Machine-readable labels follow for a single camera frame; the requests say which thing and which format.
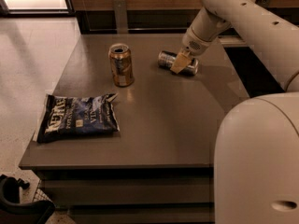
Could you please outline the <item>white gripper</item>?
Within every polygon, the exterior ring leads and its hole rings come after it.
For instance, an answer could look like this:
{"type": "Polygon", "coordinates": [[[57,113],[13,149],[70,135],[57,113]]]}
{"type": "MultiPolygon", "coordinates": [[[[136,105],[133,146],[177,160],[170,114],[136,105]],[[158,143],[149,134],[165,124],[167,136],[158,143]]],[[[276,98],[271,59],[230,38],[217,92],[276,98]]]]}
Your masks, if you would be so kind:
{"type": "Polygon", "coordinates": [[[176,74],[192,63],[192,57],[203,54],[210,46],[215,36],[200,31],[197,33],[192,27],[188,28],[182,38],[182,49],[174,60],[170,70],[176,74]]]}

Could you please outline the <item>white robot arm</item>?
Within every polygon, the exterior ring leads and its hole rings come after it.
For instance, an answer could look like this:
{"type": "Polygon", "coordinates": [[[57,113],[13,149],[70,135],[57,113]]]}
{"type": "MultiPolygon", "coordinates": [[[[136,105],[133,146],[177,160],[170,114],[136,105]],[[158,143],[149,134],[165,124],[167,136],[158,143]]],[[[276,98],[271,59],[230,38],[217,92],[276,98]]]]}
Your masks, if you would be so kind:
{"type": "Polygon", "coordinates": [[[202,0],[171,69],[182,71],[233,27],[283,89],[248,99],[221,123],[215,224],[299,224],[299,28],[256,0],[202,0]]]}

